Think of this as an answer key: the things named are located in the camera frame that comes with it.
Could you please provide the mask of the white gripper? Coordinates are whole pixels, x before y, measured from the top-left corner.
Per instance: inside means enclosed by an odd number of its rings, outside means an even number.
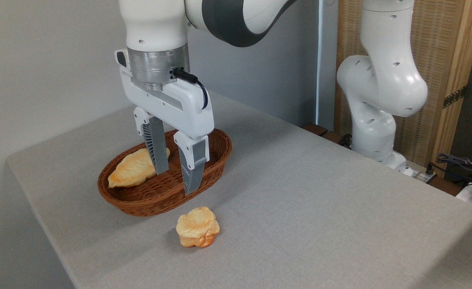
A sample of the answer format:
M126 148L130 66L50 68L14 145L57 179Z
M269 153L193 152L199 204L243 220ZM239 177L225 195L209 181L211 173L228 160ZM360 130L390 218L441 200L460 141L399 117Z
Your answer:
M164 84L162 90L150 90L132 76L126 50L116 51L115 57L126 96L137 106L134 120L138 134L144 138L158 175L169 169L162 121L179 130L174 141L179 148L185 194L191 194L199 188L209 161L207 135L214 129L212 105L203 108L202 89L181 79Z

